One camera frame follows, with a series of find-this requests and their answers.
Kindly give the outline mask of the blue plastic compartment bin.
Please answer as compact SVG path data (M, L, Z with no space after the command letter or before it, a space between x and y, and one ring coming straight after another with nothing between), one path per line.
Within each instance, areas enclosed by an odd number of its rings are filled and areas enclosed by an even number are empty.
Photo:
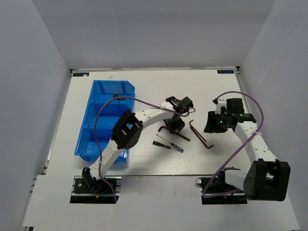
M94 122L100 108L116 93L119 96L134 97L135 87L130 82L122 80L95 80L92 84L74 153L86 162L94 162L99 158L99 149L94 138ZM132 111L133 106L132 99L125 99L124 101L114 100L104 107L96 126L101 149L107 147L113 127L123 112Z

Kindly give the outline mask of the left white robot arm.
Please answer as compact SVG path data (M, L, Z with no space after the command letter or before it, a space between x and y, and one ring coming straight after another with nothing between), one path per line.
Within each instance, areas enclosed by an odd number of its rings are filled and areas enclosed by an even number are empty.
M98 119L101 112L103 112L108 104L121 98L138 101L148 105L150 108L139 112L132 112L131 110L124 111L112 128L112 133L106 148L102 149L97 136ZM99 157L90 167L85 167L82 170L82 178L85 180L85 186L91 192L97 192L101 188L101 182L111 165L120 154L125 150L131 149L138 143L144 129L163 121L171 134L180 132L185 126L181 118L187 117L190 114L190 110L193 108L193 102L189 97L184 97L179 100L171 96L166 98L159 105L153 105L129 96L114 97L107 101L100 108L94 120L93 135L98 146Z

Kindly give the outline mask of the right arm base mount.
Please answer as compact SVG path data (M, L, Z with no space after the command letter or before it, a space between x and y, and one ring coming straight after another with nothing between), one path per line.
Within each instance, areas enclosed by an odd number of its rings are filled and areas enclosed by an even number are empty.
M226 184L223 180L215 178L213 182L209 185L209 188L206 192L203 192L206 185L208 184L210 178L207 177L198 177L195 180L196 186L201 188L201 192L204 195L204 198L213 198L219 196L230 197L236 193L243 193L242 190L235 188L234 186Z

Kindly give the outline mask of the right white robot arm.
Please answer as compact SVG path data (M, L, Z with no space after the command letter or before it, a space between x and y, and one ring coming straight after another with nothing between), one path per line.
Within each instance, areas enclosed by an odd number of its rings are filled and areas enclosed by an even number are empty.
M213 198L243 191L248 200L284 201L291 173L290 165L280 161L269 149L259 132L261 125L257 124L252 114L244 111L242 99L214 99L213 102L216 109L208 112L204 132L223 133L231 129L242 142L236 153L245 149L251 166L244 172L227 168L224 163L208 181L202 196ZM218 188L223 192L207 193L217 178Z

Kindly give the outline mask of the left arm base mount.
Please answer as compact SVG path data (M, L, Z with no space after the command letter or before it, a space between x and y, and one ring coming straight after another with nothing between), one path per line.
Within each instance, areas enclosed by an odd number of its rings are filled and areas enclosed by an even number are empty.
M119 194L121 178L107 177L102 180L94 177L88 167L83 168L81 176L74 178L72 196L112 196Z

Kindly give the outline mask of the long brown hex key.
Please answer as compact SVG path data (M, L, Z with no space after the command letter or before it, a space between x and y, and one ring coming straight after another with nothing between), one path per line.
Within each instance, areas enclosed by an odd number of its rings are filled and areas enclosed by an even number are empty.
M176 135L176 136L178 136L178 137L184 139L185 141L188 141L188 142L191 141L191 139L189 139L188 137L186 137L186 136L180 134L179 132L170 131L170 130L168 129L167 126L161 126L161 127L158 129L158 132L160 132L161 130L166 130L166 131L168 131L171 135Z

